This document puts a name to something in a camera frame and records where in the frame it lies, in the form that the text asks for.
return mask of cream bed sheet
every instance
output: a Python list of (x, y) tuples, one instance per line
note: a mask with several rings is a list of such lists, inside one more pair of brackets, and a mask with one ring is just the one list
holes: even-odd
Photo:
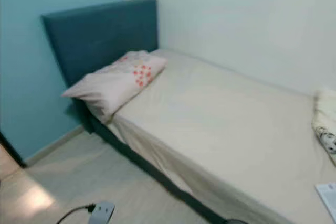
[(107, 125), (180, 189), (250, 224), (332, 219), (314, 189), (336, 169), (313, 100), (168, 50), (166, 69)]

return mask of folded blanket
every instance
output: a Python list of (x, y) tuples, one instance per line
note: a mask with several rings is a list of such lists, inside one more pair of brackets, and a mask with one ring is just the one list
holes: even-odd
[(336, 166), (336, 91), (323, 88), (317, 93), (312, 127)]

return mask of pillowcase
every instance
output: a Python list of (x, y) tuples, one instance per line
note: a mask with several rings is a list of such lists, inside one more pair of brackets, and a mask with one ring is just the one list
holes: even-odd
[(84, 100), (102, 123), (130, 101), (163, 70), (167, 60), (146, 51), (131, 51), (111, 65), (89, 73), (62, 96)]

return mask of floor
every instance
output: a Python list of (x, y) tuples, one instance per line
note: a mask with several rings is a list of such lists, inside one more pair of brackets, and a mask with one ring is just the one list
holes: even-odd
[(19, 168), (6, 149), (0, 145), (0, 180), (3, 180)]
[[(110, 223), (207, 223), (185, 203), (116, 152), (86, 132), (33, 167), (7, 177), (0, 187), (0, 223), (56, 223), (71, 208), (112, 201)], [(87, 223), (77, 212), (63, 223)]]

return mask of single bed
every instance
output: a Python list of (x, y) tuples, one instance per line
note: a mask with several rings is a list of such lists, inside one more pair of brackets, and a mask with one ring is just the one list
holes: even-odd
[(310, 97), (159, 49), (156, 0), (132, 0), (44, 16), (68, 85), (130, 50), (166, 69), (95, 131), (213, 223), (332, 223), (314, 185), (336, 171), (310, 127)]

